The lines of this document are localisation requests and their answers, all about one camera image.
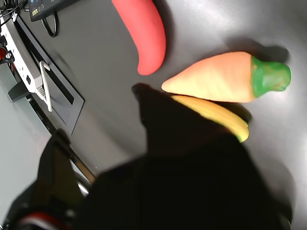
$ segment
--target toy banana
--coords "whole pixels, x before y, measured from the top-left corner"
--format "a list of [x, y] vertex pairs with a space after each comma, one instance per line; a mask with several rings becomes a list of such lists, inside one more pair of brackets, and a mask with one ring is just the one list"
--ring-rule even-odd
[[248, 138], [249, 131], [247, 123], [229, 110], [215, 103], [195, 97], [174, 95], [172, 98], [199, 113], [201, 116], [225, 126], [240, 142]]

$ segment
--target gray table surface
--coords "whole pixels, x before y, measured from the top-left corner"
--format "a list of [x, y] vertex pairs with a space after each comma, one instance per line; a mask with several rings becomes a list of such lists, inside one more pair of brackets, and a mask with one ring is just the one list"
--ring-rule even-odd
[[95, 173], [146, 150], [145, 130], [131, 86], [160, 89], [192, 63], [221, 52], [245, 50], [285, 61], [292, 83], [245, 104], [252, 114], [245, 145], [273, 194], [290, 202], [292, 229], [307, 226], [307, 1], [156, 0], [167, 36], [163, 66], [137, 73], [138, 53], [111, 0], [81, 0], [59, 12], [60, 34], [22, 18], [69, 81], [85, 98], [72, 145]]

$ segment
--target plastic vegetable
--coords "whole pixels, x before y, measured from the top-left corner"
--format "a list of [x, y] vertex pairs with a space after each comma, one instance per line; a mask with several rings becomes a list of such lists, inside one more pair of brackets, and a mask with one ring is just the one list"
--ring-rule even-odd
[[156, 72], [165, 57], [162, 19], [152, 0], [112, 0], [138, 49], [141, 75]]
[[225, 126], [240, 142], [248, 138], [249, 131], [247, 123], [229, 110], [215, 103], [195, 97], [174, 95], [172, 98], [199, 113], [201, 116]]
[[165, 81], [166, 92], [223, 102], [250, 102], [268, 91], [284, 91], [291, 81], [290, 68], [262, 62], [245, 52], [204, 59]]

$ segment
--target toy carrot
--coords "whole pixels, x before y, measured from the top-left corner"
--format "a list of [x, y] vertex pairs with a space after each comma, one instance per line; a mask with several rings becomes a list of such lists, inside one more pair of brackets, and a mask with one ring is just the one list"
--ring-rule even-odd
[[287, 65], [233, 52], [195, 63], [165, 81], [162, 89], [207, 100], [244, 103], [268, 91], [284, 91], [290, 81]]

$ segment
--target black box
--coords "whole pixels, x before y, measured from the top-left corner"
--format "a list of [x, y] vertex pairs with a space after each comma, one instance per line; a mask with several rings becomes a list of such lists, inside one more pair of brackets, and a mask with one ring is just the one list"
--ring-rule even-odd
[[35, 22], [52, 15], [78, 0], [28, 0], [31, 21]]

